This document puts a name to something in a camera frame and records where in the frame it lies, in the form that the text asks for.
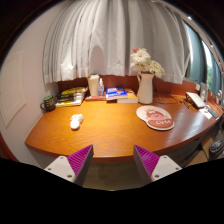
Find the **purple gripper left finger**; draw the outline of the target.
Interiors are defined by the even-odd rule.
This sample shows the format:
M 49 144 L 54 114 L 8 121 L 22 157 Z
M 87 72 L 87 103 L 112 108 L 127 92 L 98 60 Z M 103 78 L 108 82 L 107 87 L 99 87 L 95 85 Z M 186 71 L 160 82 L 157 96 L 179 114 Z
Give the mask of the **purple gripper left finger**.
M 45 171 L 82 186 L 93 154 L 93 146 L 89 145 L 68 157 L 59 156 L 45 168 Z

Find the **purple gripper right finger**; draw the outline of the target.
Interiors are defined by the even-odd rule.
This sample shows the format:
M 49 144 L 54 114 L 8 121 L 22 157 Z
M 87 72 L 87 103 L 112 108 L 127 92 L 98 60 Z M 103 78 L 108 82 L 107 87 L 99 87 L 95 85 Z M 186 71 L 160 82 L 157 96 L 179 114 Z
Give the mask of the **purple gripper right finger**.
M 181 170 L 169 156 L 158 156 L 138 145 L 134 146 L 133 156 L 144 185 Z

